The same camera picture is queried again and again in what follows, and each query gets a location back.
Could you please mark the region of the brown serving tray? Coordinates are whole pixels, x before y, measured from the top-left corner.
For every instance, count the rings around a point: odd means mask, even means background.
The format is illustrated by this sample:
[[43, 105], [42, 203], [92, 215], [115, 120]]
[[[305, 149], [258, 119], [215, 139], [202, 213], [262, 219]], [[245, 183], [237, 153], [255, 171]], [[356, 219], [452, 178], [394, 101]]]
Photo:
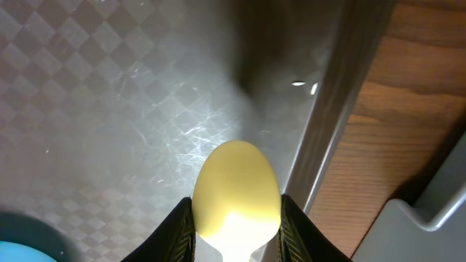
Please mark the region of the brown serving tray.
[[394, 5], [2, 0], [1, 236], [120, 261], [230, 140], [308, 211]]

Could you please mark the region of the grey dishwasher rack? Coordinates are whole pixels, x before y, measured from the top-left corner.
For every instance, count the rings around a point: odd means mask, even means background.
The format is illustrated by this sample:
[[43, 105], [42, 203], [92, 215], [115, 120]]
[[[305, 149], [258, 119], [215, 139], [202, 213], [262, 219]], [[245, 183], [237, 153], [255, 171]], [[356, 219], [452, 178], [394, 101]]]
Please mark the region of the grey dishwasher rack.
[[414, 204], [386, 203], [352, 259], [465, 262], [465, 136]]

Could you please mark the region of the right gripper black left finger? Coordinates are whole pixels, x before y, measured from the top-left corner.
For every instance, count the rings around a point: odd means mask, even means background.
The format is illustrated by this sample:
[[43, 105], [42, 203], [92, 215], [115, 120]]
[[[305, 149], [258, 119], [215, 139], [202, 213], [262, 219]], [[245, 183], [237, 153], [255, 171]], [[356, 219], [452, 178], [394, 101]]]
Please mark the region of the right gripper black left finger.
[[122, 262], [194, 262], [192, 200], [184, 197], [156, 230]]

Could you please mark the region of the yellow plastic spoon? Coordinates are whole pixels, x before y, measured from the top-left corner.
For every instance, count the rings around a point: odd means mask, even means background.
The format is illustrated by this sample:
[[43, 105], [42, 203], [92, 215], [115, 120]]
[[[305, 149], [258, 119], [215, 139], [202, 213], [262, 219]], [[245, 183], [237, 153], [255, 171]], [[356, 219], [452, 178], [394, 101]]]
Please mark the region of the yellow plastic spoon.
[[249, 261], [281, 224], [280, 189], [264, 154], [243, 140], [215, 148], [197, 177], [192, 213], [196, 232], [223, 262]]

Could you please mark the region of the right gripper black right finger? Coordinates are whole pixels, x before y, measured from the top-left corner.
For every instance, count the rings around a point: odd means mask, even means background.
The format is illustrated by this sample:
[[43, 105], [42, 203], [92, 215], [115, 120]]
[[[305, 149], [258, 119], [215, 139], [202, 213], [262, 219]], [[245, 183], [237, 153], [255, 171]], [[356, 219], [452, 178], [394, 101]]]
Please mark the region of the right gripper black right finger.
[[351, 262], [286, 194], [281, 196], [280, 262]]

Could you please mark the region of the light blue rice bowl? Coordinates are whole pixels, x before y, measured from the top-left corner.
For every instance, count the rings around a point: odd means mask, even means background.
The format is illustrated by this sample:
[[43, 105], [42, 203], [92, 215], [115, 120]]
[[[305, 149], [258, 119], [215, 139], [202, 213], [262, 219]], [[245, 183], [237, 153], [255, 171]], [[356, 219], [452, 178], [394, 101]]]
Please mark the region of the light blue rice bowl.
[[59, 262], [78, 262], [76, 246], [56, 228], [38, 218], [1, 211], [1, 241], [32, 247]]

